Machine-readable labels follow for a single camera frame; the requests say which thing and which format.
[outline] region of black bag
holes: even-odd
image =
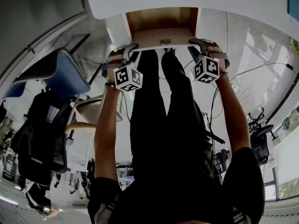
[[[28,168],[34,168],[34,165],[28,165],[34,161],[41,165],[38,169],[58,173],[66,171],[64,130],[70,113],[69,100],[60,99],[51,91],[36,95],[27,120],[11,142],[11,148],[19,154],[19,167],[23,163]],[[19,168],[22,173],[25,170],[26,167]]]

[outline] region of black chair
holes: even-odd
[[[261,119],[265,118],[265,114],[264,114],[264,112],[265,112],[265,109],[262,107],[262,111],[261,111],[261,113],[259,114],[259,116],[258,116],[256,119],[254,119],[254,118],[251,116],[251,114],[248,113],[249,118],[252,120],[252,122],[248,123],[248,126],[249,126],[249,133],[251,133],[251,132],[253,132],[253,131],[256,131],[256,130],[262,128],[262,125],[259,124],[258,122],[259,122]]]
[[[68,99],[60,99],[52,91],[36,95],[27,120],[11,142],[18,154],[20,175],[49,186],[54,173],[67,170],[64,129],[71,109]]]
[[[268,162],[269,150],[266,134],[271,132],[273,127],[273,125],[267,125],[258,128],[250,136],[251,148],[260,165],[264,165]]]

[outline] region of chair backrest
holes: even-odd
[[[27,157],[19,155],[19,173],[24,178],[43,186],[50,186],[54,172]]]
[[[59,98],[90,91],[90,85],[65,48],[54,50],[24,71],[11,84],[5,97],[20,97],[28,80],[44,80]]]
[[[67,169],[64,129],[70,113],[68,100],[59,99],[51,91],[38,94],[26,122],[13,137],[11,148],[24,163],[33,161],[44,170],[64,173]]]
[[[269,150],[267,145],[266,133],[270,132],[273,125],[264,126],[254,131],[250,136],[250,143],[253,153],[260,165],[264,165],[268,162]]]

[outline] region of person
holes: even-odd
[[[216,84],[232,160],[222,185],[213,178],[212,145],[203,132],[205,123],[190,79],[174,50],[164,54],[161,65],[171,89],[168,114],[159,89],[157,54],[142,51],[137,68],[143,74],[142,88],[135,91],[130,120],[135,181],[123,192],[114,155],[120,91],[107,86],[94,138],[95,178],[88,204],[91,222],[257,224],[265,204],[263,178],[251,150],[245,114],[225,75],[224,63]]]
[[[48,188],[49,187],[47,186],[34,183],[26,193],[29,205],[37,210],[41,215],[44,215],[47,219],[59,214],[59,209],[56,205],[52,204],[51,200],[45,197]]]

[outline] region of hand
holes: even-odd
[[[223,51],[220,49],[220,47],[218,47],[217,44],[215,43],[206,43],[207,44],[207,49],[210,52],[211,58],[215,58],[214,54],[219,54],[219,53],[223,53]],[[219,70],[220,70],[220,74],[225,73],[225,60],[224,59],[219,59]]]

